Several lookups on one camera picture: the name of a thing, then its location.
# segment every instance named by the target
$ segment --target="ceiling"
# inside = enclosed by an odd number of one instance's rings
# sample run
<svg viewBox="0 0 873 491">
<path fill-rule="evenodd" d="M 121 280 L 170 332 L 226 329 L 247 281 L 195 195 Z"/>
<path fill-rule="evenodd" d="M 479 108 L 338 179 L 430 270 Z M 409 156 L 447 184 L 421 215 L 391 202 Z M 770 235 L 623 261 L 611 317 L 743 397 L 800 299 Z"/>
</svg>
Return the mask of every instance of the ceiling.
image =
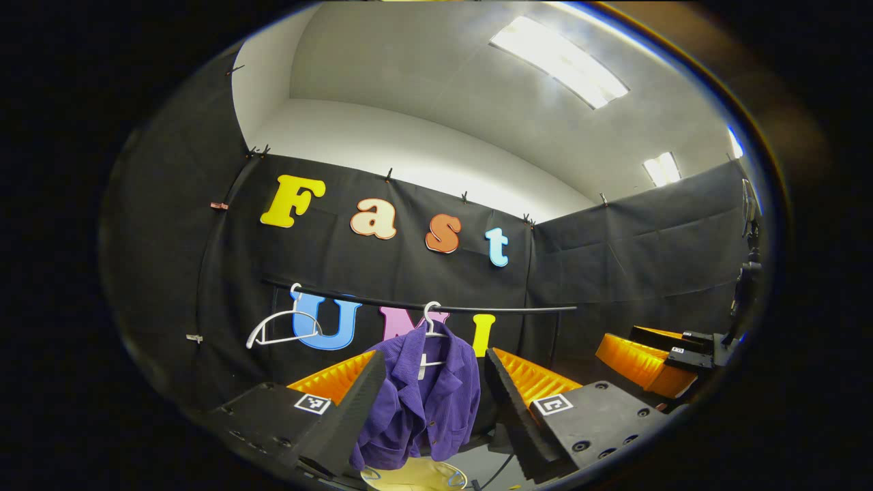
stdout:
<svg viewBox="0 0 873 491">
<path fill-rule="evenodd" d="M 630 89 L 591 109 L 488 45 L 518 16 L 561 32 Z M 694 82 L 609 30 L 546 3 L 325 2 L 293 56 L 291 97 L 408 114 L 513 153 L 599 202 L 652 189 L 643 161 L 682 176 L 727 160 L 725 119 Z"/>
</svg>

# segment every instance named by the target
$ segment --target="black backdrop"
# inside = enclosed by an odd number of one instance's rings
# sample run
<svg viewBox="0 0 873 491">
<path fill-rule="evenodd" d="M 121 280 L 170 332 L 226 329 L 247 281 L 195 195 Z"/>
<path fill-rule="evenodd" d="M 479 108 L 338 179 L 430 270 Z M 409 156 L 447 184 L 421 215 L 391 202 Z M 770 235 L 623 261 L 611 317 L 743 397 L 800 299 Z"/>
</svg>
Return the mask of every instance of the black backdrop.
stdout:
<svg viewBox="0 0 873 491">
<path fill-rule="evenodd" d="M 264 380 L 289 384 L 382 340 L 378 308 L 362 306 L 343 349 L 302 342 L 247 349 L 244 341 L 262 319 L 290 307 L 287 291 L 266 279 L 421 304 L 577 305 L 557 319 L 499 316 L 488 345 L 583 384 L 613 380 L 647 402 L 659 397 L 595 358 L 604 333 L 627 335 L 634 324 L 726 330 L 732 282 L 746 257 L 737 163 L 531 228 L 501 211 L 356 169 L 245 158 L 226 75 L 235 55 L 209 62 L 131 137 L 104 202 L 102 271 L 128 349 L 155 387 L 184 406 L 207 411 Z M 259 222 L 283 174 L 327 187 L 288 229 Z M 396 209 L 398 232 L 390 240 L 350 229 L 357 203 L 371 197 Z M 229 209 L 215 210 L 212 202 Z M 437 213 L 461 219 L 452 254 L 424 245 Z M 489 261 L 484 236 L 496 226 L 509 238 L 502 268 Z M 325 335 L 335 333 L 337 310 L 332 301 L 320 306 Z M 470 343 L 471 318 L 448 320 Z M 277 323 L 271 331 L 291 331 L 290 317 Z M 490 428 L 494 414 L 484 390 L 474 432 Z"/>
</svg>

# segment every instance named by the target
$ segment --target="letter t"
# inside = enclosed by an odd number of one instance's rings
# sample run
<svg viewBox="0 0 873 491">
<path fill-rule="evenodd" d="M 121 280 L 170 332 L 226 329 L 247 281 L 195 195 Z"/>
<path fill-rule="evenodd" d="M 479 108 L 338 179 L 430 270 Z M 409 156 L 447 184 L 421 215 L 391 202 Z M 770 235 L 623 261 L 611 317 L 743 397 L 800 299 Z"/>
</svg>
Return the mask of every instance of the letter t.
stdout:
<svg viewBox="0 0 873 491">
<path fill-rule="evenodd" d="M 491 242 L 488 256 L 494 266 L 503 267 L 509 264 L 509 258 L 503 255 L 503 246 L 509 245 L 509 239 L 503 235 L 500 227 L 493 228 L 485 233 L 485 238 Z"/>
</svg>

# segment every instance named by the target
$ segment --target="letter u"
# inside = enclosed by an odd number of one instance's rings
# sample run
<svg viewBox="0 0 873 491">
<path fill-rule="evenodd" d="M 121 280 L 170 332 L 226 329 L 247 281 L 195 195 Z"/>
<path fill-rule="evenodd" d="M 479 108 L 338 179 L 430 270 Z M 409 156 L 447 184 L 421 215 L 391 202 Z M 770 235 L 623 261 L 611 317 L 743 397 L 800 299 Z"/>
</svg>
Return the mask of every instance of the letter u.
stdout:
<svg viewBox="0 0 873 491">
<path fill-rule="evenodd" d="M 325 300 L 324 297 L 310 294 L 301 295 L 300 292 L 292 293 L 291 297 L 294 300 L 297 300 L 298 295 L 300 295 L 300 298 L 297 302 L 297 309 L 318 319 L 319 305 Z M 300 339 L 300 342 L 310 348 L 324 349 L 328 351 L 343 349 L 352 342 L 352 339 L 354 339 L 355 313 L 361 304 L 343 300 L 334 300 L 334 302 L 340 306 L 340 328 L 337 330 L 337 333 L 335 335 L 314 335 L 312 337 L 305 337 Z M 314 322 L 312 319 L 305 315 L 294 315 L 293 317 L 294 335 L 307 335 L 313 333 Z"/>
</svg>

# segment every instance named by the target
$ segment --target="jacket collar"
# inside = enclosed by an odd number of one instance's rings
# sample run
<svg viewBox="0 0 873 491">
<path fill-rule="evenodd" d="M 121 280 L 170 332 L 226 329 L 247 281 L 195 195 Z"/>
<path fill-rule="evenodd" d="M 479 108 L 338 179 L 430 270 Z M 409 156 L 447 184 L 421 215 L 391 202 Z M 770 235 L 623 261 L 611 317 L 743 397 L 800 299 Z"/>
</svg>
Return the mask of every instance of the jacket collar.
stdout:
<svg viewBox="0 0 873 491">
<path fill-rule="evenodd" d="M 424 409 L 421 393 L 418 391 L 418 371 L 421 369 L 422 353 L 424 352 L 424 334 L 427 332 L 427 324 L 422 323 L 418 328 L 412 329 L 403 338 L 403 346 L 397 363 L 391 370 L 391 377 L 406 384 L 397 391 L 397 395 L 404 404 L 424 419 Z M 445 324 L 434 321 L 434 332 L 445 334 L 449 338 L 440 338 L 449 343 L 449 351 L 444 365 L 437 378 L 436 385 L 430 393 L 431 398 L 441 398 L 452 393 L 461 386 L 461 380 L 455 376 L 458 370 L 464 367 L 464 357 L 460 339 L 445 327 Z"/>
</svg>

